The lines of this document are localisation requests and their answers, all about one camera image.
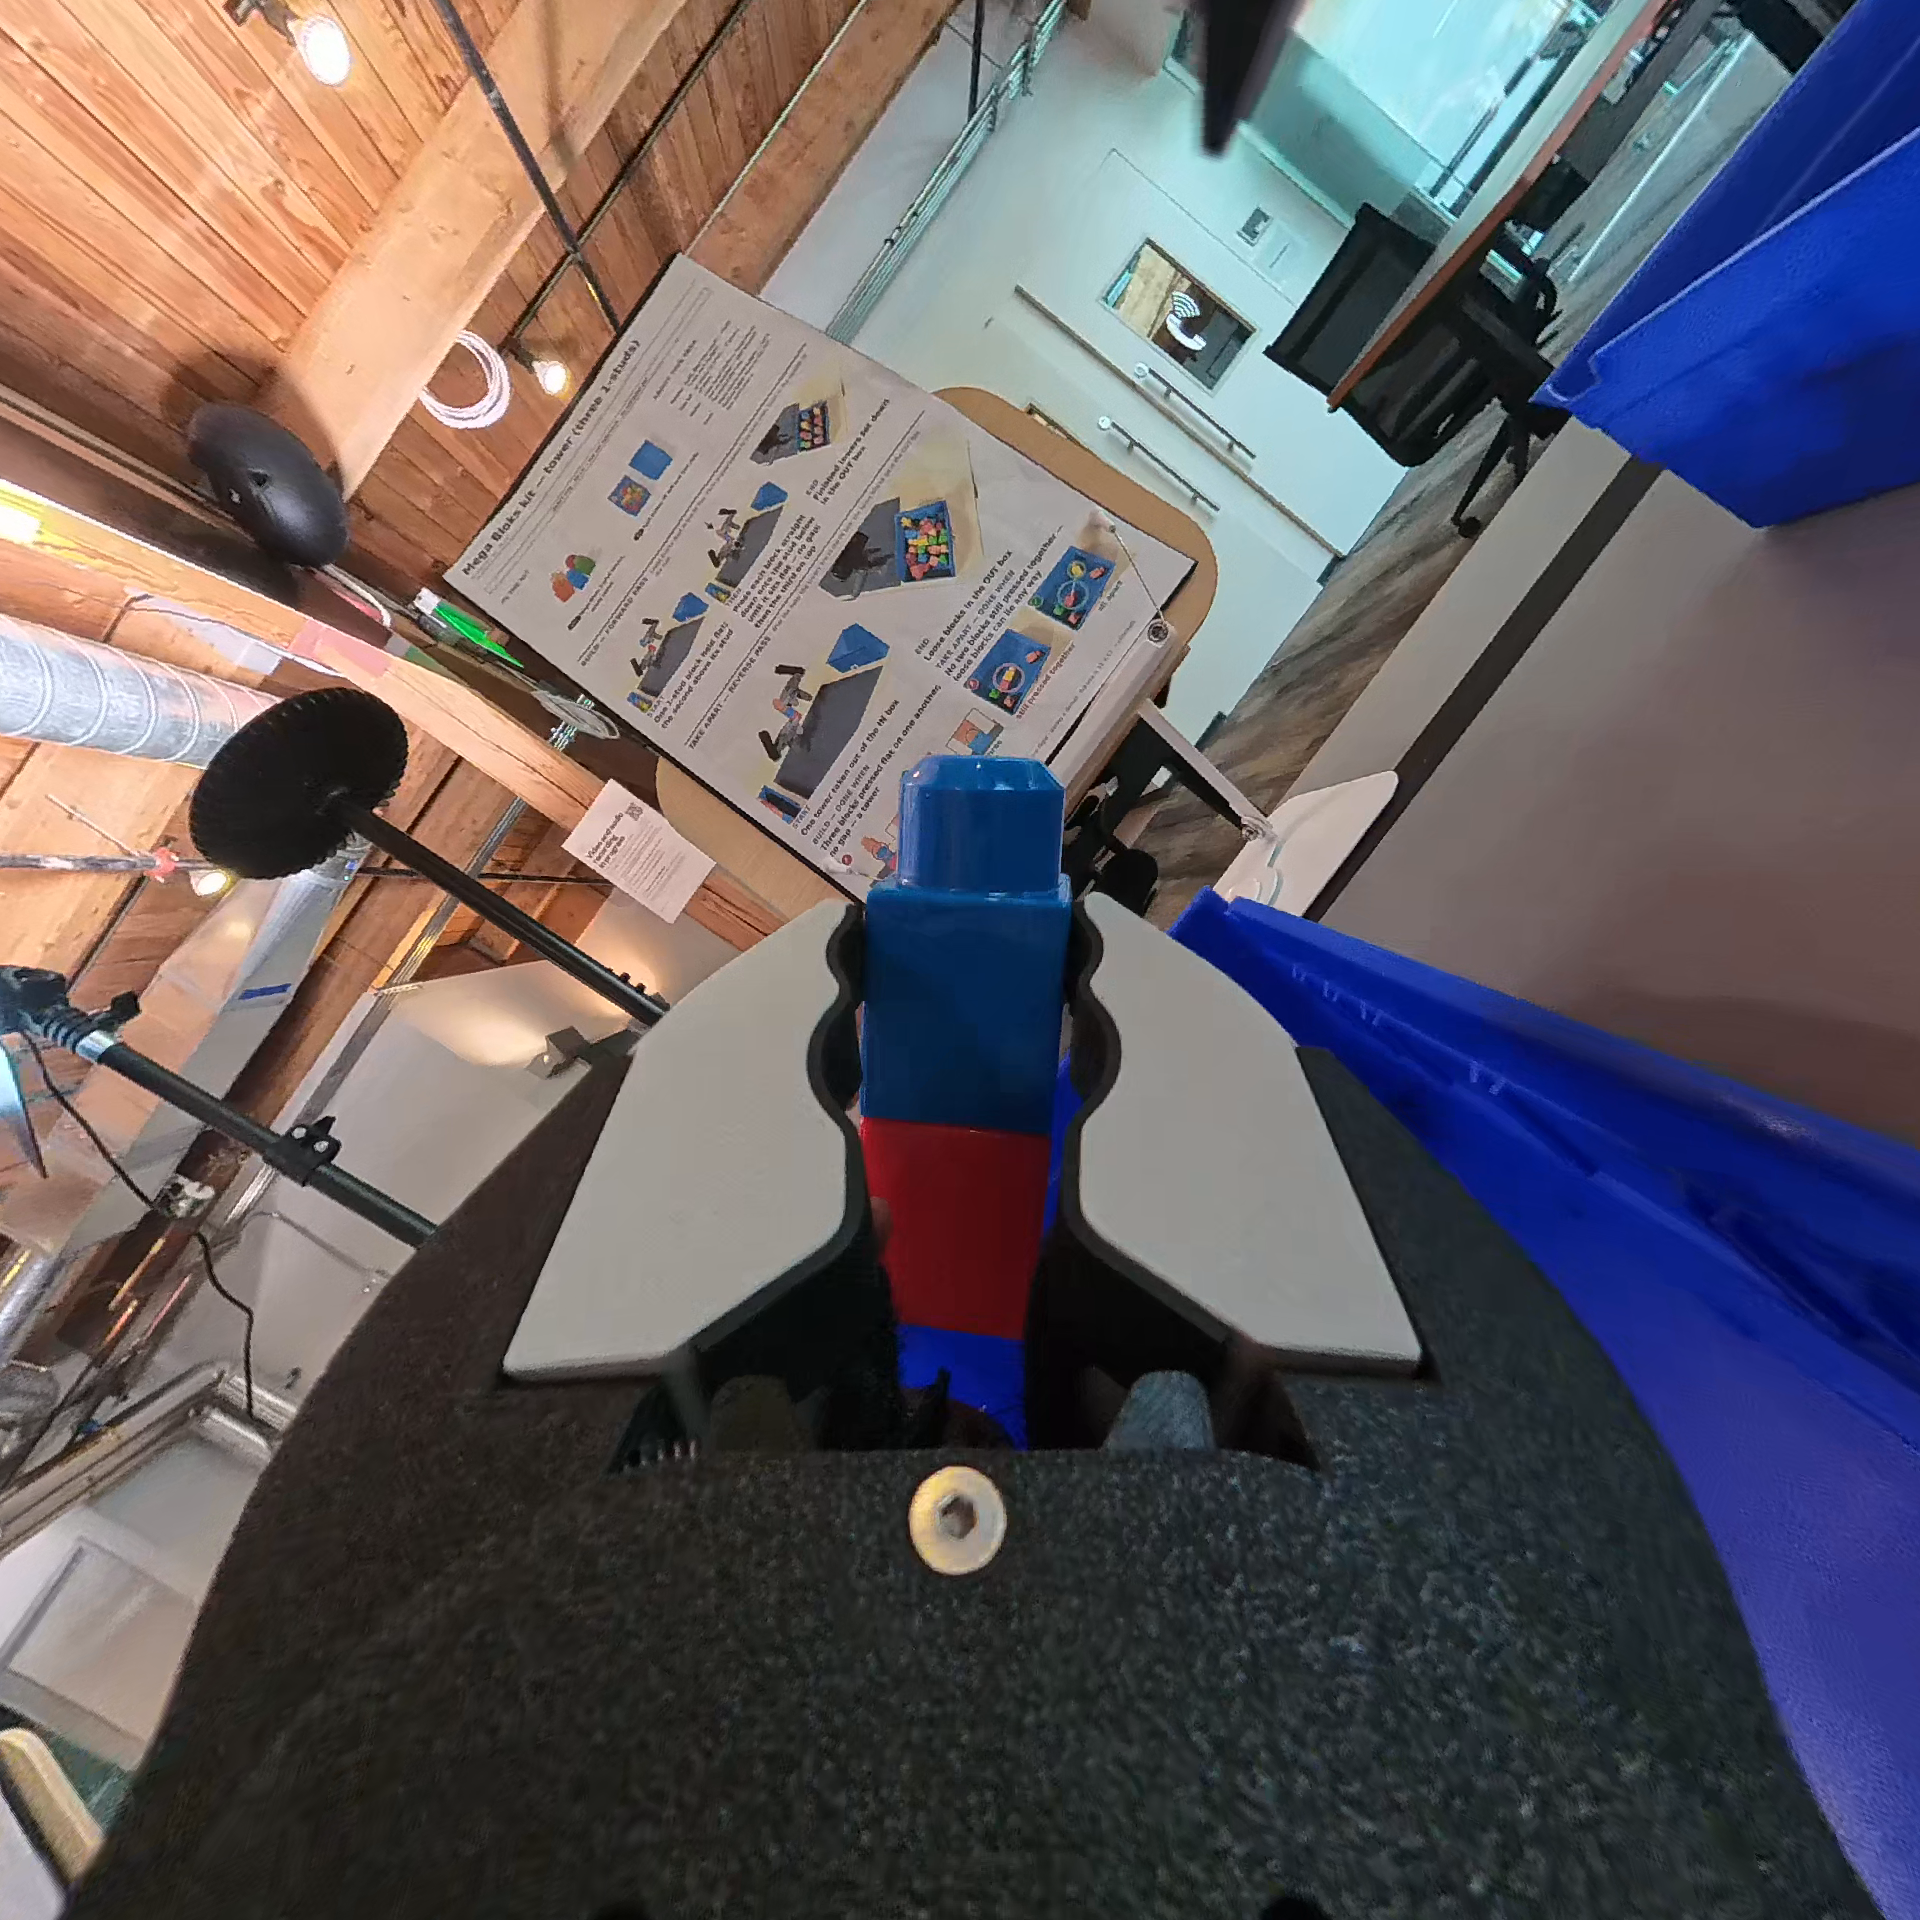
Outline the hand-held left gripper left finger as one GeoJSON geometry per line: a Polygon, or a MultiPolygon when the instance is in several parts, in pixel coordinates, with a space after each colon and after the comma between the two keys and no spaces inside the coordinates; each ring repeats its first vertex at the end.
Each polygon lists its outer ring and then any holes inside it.
{"type": "Polygon", "coordinates": [[[503,1355],[514,1385],[655,1381],[687,1425],[721,1387],[803,1400],[877,1344],[850,1107],[865,917],[817,904],[639,1043],[503,1355]]]}

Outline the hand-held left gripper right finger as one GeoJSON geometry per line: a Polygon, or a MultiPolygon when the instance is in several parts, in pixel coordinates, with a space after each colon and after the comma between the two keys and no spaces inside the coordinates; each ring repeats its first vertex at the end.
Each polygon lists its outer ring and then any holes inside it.
{"type": "Polygon", "coordinates": [[[1212,1336],[1416,1376],[1425,1345],[1289,1030],[1107,896],[1080,904],[1064,1222],[1212,1336]]]}

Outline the red mega block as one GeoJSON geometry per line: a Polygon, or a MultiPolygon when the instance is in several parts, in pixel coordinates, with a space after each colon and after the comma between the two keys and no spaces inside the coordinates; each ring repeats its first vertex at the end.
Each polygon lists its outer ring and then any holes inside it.
{"type": "Polygon", "coordinates": [[[922,1119],[860,1121],[883,1265],[913,1328],[1019,1340],[1040,1264],[1049,1139],[922,1119]]]}

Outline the blue mega block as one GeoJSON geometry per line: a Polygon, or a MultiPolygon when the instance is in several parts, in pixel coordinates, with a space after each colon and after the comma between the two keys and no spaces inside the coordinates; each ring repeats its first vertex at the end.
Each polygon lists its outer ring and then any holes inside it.
{"type": "Polygon", "coordinates": [[[897,871],[865,904],[861,1110],[1045,1136],[1073,888],[1065,790],[1035,758],[925,756],[901,781],[897,871]]]}
{"type": "Polygon", "coordinates": [[[1027,1451],[1024,1342],[946,1328],[898,1328],[904,1389],[925,1389],[948,1376],[948,1399],[987,1416],[1003,1445],[1027,1451]]]}

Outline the blue plastic bin with blocks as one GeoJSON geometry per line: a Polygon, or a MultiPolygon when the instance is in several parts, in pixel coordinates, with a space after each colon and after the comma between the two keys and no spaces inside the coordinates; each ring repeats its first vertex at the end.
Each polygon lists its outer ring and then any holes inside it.
{"type": "Polygon", "coordinates": [[[1916,1],[1844,15],[1539,403],[1759,531],[1916,481],[1916,1]]]}

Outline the white paper sign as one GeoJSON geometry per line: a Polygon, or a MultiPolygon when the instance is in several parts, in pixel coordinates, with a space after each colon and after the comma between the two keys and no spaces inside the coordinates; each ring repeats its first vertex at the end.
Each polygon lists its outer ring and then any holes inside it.
{"type": "Polygon", "coordinates": [[[600,789],[563,847],[664,923],[687,915],[715,865],[658,807],[619,781],[600,789]]]}

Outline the black stand pole with disc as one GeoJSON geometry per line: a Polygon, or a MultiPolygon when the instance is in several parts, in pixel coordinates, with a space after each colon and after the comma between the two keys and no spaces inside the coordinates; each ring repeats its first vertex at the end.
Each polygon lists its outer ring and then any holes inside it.
{"type": "Polygon", "coordinates": [[[315,868],[361,837],[625,1017],[658,1024],[666,1017],[658,996],[385,815],[409,761],[407,740],[395,708],[361,688],[320,688],[279,701],[231,734],[203,771],[187,807],[193,840],[235,878],[274,880],[315,868]]]}

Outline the printed instruction poster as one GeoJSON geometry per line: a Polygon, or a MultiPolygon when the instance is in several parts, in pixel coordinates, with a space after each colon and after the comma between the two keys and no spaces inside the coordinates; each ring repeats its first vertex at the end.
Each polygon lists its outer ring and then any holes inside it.
{"type": "Polygon", "coordinates": [[[922,758],[1073,784],[1192,576],[1180,547],[688,255],[447,574],[850,897],[891,878],[922,758]]]}

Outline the instruction sheet on stand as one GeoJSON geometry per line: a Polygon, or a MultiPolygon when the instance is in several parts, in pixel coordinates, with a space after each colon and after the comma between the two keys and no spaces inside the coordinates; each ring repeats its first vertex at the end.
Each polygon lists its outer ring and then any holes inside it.
{"type": "MultiPolygon", "coordinates": [[[[1244,784],[1227,775],[1221,747],[1203,750],[1154,705],[1157,695],[1169,691],[1194,651],[1200,651],[1205,664],[1217,664],[1224,643],[1235,635],[1217,612],[1218,563],[1209,534],[1192,515],[1103,461],[1096,451],[1052,422],[1018,411],[1009,400],[972,387],[944,388],[939,396],[977,428],[1089,496],[1111,519],[1139,527],[1192,563],[1181,587],[1164,605],[1169,637],[1143,643],[1127,664],[1111,671],[1109,683],[1052,756],[1049,766],[1068,803],[1081,803],[1132,728],[1146,726],[1173,756],[1175,772],[1187,775],[1188,793],[1232,822],[1242,844],[1259,847],[1267,862],[1277,865],[1280,827],[1267,820],[1277,809],[1275,803],[1253,800],[1244,784]]],[[[660,814],[675,831],[713,856],[712,871],[683,908],[683,919],[727,947],[751,949],[815,904],[841,897],[826,876],[773,833],[753,827],[671,758],[658,758],[657,790],[660,814]]]]}

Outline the black round ceiling fixture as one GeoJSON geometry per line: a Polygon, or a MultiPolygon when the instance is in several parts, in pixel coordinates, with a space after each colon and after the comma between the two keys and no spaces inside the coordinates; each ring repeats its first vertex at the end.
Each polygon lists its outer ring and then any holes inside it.
{"type": "Polygon", "coordinates": [[[203,403],[185,446],[211,496],[263,552],[304,569],[346,552],[346,496],[293,429],[248,404],[203,403]]]}

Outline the black office chair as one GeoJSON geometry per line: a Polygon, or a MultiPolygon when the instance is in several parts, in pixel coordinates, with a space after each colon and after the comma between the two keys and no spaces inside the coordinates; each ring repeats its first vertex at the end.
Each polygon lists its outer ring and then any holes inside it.
{"type": "MultiPolygon", "coordinates": [[[[1360,205],[1353,228],[1264,357],[1330,396],[1432,252],[1413,228],[1360,205]]],[[[1562,320],[1559,289],[1515,238],[1497,238],[1492,255],[1499,269],[1458,277],[1337,404],[1404,468],[1425,467],[1487,408],[1501,411],[1501,428],[1452,515],[1464,537],[1482,531],[1472,503],[1492,471],[1509,463],[1523,480],[1535,448],[1569,421],[1565,411],[1536,398],[1553,374],[1543,345],[1562,320]]]]}

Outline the wooden desk with black legs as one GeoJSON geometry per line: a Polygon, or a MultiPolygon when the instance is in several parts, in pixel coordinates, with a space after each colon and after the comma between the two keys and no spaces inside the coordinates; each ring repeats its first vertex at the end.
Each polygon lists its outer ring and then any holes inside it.
{"type": "Polygon", "coordinates": [[[1624,60],[1655,32],[1664,8],[1664,1],[1620,1],[1601,15],[1543,99],[1521,120],[1519,133],[1495,158],[1491,173],[1480,181],[1402,299],[1332,387],[1329,396],[1332,413],[1349,404],[1365,376],[1381,371],[1418,320],[1442,301],[1461,279],[1477,275],[1509,214],[1543,177],[1553,158],[1562,153],[1583,116],[1599,103],[1624,60]]]}

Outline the silver air duct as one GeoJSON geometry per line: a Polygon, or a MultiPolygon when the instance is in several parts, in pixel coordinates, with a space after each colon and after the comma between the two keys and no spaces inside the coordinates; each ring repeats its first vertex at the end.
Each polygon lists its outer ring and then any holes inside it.
{"type": "Polygon", "coordinates": [[[203,771],[269,692],[2,617],[2,736],[203,771]]]}

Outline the black ceiling track rail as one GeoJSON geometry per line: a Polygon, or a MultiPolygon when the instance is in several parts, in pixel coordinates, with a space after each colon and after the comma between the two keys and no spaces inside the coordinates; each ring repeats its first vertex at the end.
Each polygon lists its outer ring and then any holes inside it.
{"type": "Polygon", "coordinates": [[[503,137],[508,137],[508,144],[513,149],[513,156],[516,158],[519,169],[523,172],[525,181],[533,184],[533,190],[538,193],[538,203],[539,203],[546,221],[552,223],[554,233],[560,240],[563,265],[567,265],[569,269],[575,269],[584,279],[584,286],[585,286],[592,304],[597,305],[600,315],[603,318],[603,323],[612,332],[617,332],[619,329],[617,309],[612,304],[612,296],[610,296],[602,275],[597,271],[597,268],[588,259],[585,240],[579,233],[579,228],[575,225],[575,221],[567,216],[564,205],[560,203],[557,190],[554,188],[554,182],[549,182],[549,177],[545,173],[545,165],[539,161],[530,139],[522,129],[522,124],[519,124],[514,109],[511,108],[511,103],[508,103],[508,99],[505,99],[505,93],[503,93],[503,89],[497,80],[495,69],[483,57],[474,33],[468,32],[461,11],[457,8],[455,1],[435,1],[433,8],[436,11],[436,15],[441,20],[441,28],[447,29],[449,38],[453,40],[455,51],[460,52],[472,81],[479,84],[479,89],[480,89],[487,108],[491,109],[503,137]]]}

